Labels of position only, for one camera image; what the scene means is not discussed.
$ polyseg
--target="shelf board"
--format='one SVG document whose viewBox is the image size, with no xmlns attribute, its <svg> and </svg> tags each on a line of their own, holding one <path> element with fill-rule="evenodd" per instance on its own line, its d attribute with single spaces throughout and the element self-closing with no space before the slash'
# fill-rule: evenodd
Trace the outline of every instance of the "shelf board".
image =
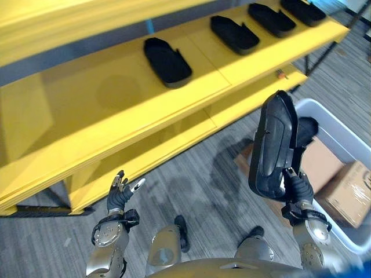
<svg viewBox="0 0 371 278">
<path fill-rule="evenodd" d="M 211 0 L 0 0 L 0 67 Z"/>
<path fill-rule="evenodd" d="M 167 89 L 154 74 L 143 53 L 148 37 L 0 88 L 0 210 L 348 31 L 328 18 L 315 28 L 297 22 L 293 35 L 278 39 L 252 22 L 246 6 L 221 14 L 248 23 L 261 39 L 256 51 L 234 54 L 211 32 L 209 16 L 155 34 L 179 48 L 193 69 L 192 81 L 182 88 Z"/>
<path fill-rule="evenodd" d="M 0 88 L 0 209 L 200 110 L 229 86 L 179 28 L 156 36 L 193 69 L 186 86 L 161 83 L 140 38 Z"/>
<path fill-rule="evenodd" d="M 135 179 L 261 106 L 277 90 L 288 90 L 303 83 L 307 78 L 292 65 L 287 65 L 282 70 L 288 79 L 278 79 L 275 74 L 266 76 L 204 110 L 68 177 L 66 185 L 70 193 L 72 211 L 80 211 L 103 198 L 119 170 L 124 169 L 130 180 Z"/>
<path fill-rule="evenodd" d="M 348 32 L 348 28 L 330 17 L 317 27 L 307 27 L 279 7 L 278 1 L 261 2 L 270 4 L 275 10 L 282 9 L 295 21 L 297 26 L 292 35 L 286 38 L 272 36 L 248 15 L 247 5 L 179 26 L 232 85 L 258 80 L 262 75 L 289 64 L 326 43 L 341 40 Z M 213 15 L 229 17 L 238 24 L 244 22 L 260 38 L 260 43 L 253 53 L 239 56 L 222 43 L 210 29 L 210 17 Z"/>
<path fill-rule="evenodd" d="M 261 106 L 277 90 L 289 90 L 305 82 L 307 77 L 289 64 L 282 67 L 287 79 L 269 74 L 228 97 L 205 108 L 214 124 L 220 129 Z"/>
<path fill-rule="evenodd" d="M 203 139 L 215 129 L 206 112 L 200 110 L 80 170 L 66 179 L 72 212 L 82 210 L 104 197 L 113 177 L 121 169 L 124 169 L 125 177 L 133 180 Z"/>
</svg>

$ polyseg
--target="cardboard box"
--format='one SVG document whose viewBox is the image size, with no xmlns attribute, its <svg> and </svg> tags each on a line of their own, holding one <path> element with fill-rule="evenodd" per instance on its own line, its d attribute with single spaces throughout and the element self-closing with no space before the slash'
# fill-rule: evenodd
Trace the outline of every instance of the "cardboard box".
<svg viewBox="0 0 371 278">
<path fill-rule="evenodd" d="M 307 146 L 301 159 L 301 169 L 306 173 L 316 194 L 344 164 L 317 137 Z"/>
<path fill-rule="evenodd" d="M 315 198 L 336 222 L 358 228 L 371 206 L 370 170 L 360 161 L 344 166 Z"/>
</svg>

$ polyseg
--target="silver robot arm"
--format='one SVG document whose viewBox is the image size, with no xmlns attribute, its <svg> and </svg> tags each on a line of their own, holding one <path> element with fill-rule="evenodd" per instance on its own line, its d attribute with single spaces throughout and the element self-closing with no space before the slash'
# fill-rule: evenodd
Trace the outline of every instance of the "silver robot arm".
<svg viewBox="0 0 371 278">
<path fill-rule="evenodd" d="M 126 185 L 128 179 L 121 170 L 114 178 L 107 197 L 107 217 L 94 227 L 92 243 L 95 250 L 86 266 L 87 278 L 118 278 L 126 270 L 123 257 L 129 243 L 130 228 L 139 224 L 136 210 L 124 211 L 125 203 L 145 183 L 141 179 L 137 184 Z"/>
<path fill-rule="evenodd" d="M 298 177 L 292 168 L 284 173 L 286 188 L 300 188 L 291 191 L 291 203 L 286 203 L 282 209 L 283 217 L 290 220 L 294 238 L 300 249 L 301 264 L 306 270 L 329 269 L 332 273 L 344 271 L 349 263 L 345 264 L 331 243 L 331 224 L 326 217 L 316 211 L 312 205 L 313 192 L 307 176 L 300 173 Z"/>
</svg>

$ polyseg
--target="brown cardboard box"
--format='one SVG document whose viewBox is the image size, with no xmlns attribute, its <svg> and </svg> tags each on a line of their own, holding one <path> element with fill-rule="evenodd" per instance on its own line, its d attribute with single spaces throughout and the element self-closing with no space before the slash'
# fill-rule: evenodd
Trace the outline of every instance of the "brown cardboard box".
<svg viewBox="0 0 371 278">
<path fill-rule="evenodd" d="M 250 165 L 248 164 L 248 157 L 253 151 L 254 144 L 249 144 L 234 160 L 241 172 L 249 177 Z M 280 219 L 281 223 L 286 227 L 291 227 L 289 220 L 282 216 L 281 208 L 285 206 L 284 203 L 277 202 L 271 199 L 263 198 L 265 203 L 271 208 L 273 213 Z"/>
<path fill-rule="evenodd" d="M 370 210 L 370 170 L 360 161 L 344 166 L 315 198 L 335 221 L 358 228 Z"/>
<path fill-rule="evenodd" d="M 301 169 L 308 176 L 316 194 L 344 164 L 317 137 L 313 139 L 303 154 Z"/>
</svg>

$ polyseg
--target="storage bin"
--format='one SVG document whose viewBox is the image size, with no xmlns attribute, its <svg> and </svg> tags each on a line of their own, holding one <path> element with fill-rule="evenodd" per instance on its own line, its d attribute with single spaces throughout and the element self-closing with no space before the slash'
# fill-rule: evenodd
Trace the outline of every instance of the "storage bin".
<svg viewBox="0 0 371 278">
<path fill-rule="evenodd" d="M 300 100 L 295 109 L 298 117 L 312 117 L 318 122 L 317 137 L 343 162 L 360 160 L 371 169 L 371 148 L 354 132 L 341 123 L 319 102 L 306 98 Z M 333 225 L 334 235 L 353 253 L 363 254 L 371 248 L 371 211 L 358 229 L 343 227 L 335 223 L 314 200 L 314 207 L 324 213 Z"/>
</svg>

